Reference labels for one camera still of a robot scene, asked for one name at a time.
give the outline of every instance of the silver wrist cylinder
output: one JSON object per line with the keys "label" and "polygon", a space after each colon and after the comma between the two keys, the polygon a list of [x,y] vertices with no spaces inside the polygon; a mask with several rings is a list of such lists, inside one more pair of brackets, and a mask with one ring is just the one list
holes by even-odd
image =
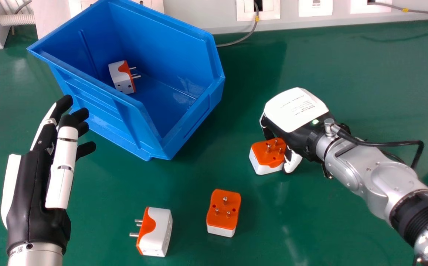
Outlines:
{"label": "silver wrist cylinder", "polygon": [[35,242],[16,246],[11,250],[7,266],[62,266],[60,246]]}

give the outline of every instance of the blue plastic bin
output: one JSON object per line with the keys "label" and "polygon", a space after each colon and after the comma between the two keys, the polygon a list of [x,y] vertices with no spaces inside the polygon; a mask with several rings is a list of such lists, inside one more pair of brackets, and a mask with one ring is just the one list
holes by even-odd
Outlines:
{"label": "blue plastic bin", "polygon": [[[143,160],[171,160],[221,100],[211,34],[129,0],[100,0],[28,50],[50,65],[89,128]],[[108,64],[127,60],[137,92],[114,88]]]}

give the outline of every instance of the orange and white plug adapter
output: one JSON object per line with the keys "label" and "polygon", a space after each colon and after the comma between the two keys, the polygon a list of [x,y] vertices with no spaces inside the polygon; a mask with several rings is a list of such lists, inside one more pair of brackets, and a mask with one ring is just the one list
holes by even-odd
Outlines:
{"label": "orange and white plug adapter", "polygon": [[114,86],[120,92],[130,94],[136,92],[134,79],[140,78],[140,74],[132,74],[136,67],[129,67],[126,60],[109,64],[109,74],[111,74]]}
{"label": "orange and white plug adapter", "polygon": [[281,138],[253,143],[248,158],[257,175],[280,171],[285,159],[286,144]]}
{"label": "orange and white plug adapter", "polygon": [[207,211],[207,232],[224,237],[232,237],[237,227],[241,195],[216,189],[211,195],[211,205]]}
{"label": "orange and white plug adapter", "polygon": [[146,207],[143,219],[136,219],[135,222],[140,226],[140,231],[129,236],[137,238],[138,252],[145,256],[166,256],[173,227],[171,211]]}

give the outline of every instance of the silver robotic arm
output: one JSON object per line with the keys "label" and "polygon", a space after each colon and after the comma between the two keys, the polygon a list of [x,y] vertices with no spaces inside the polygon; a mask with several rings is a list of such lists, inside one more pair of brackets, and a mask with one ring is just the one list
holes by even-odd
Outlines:
{"label": "silver robotic arm", "polygon": [[[416,262],[428,266],[428,187],[412,167],[424,145],[419,145],[412,167],[389,159],[378,148],[385,143],[367,143],[350,135],[335,122],[325,105],[310,92],[294,88],[271,99],[260,124],[265,137],[283,138],[293,155],[285,153],[286,173],[291,173],[291,156],[307,158],[323,166],[356,195],[369,210],[384,219],[414,248]],[[407,145],[405,142],[391,146]]]}
{"label": "silver robotic arm", "polygon": [[1,204],[8,266],[62,265],[71,232],[66,209],[75,162],[96,149],[93,142],[77,145],[89,130],[86,108],[61,117],[71,105],[71,96],[53,104],[30,151],[9,156]]}

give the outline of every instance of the robotic hand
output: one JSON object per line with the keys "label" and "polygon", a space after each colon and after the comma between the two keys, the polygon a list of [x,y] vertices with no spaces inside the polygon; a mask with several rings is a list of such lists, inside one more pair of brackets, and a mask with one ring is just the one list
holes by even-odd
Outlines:
{"label": "robotic hand", "polygon": [[61,117],[71,105],[69,95],[53,104],[30,151],[9,155],[1,204],[8,266],[62,265],[70,239],[66,209],[75,162],[96,150],[92,141],[77,145],[89,130],[86,108]]}
{"label": "robotic hand", "polygon": [[[287,144],[285,173],[293,172],[302,158],[320,163],[325,177],[335,177],[361,196],[375,216],[414,248],[414,263],[428,266],[428,187],[414,171],[422,141],[370,143],[354,138],[347,126],[335,122],[322,101],[301,88],[268,101],[260,126],[267,140],[276,135]],[[386,155],[393,155],[378,149],[404,145],[419,146],[411,167],[390,160]]]}

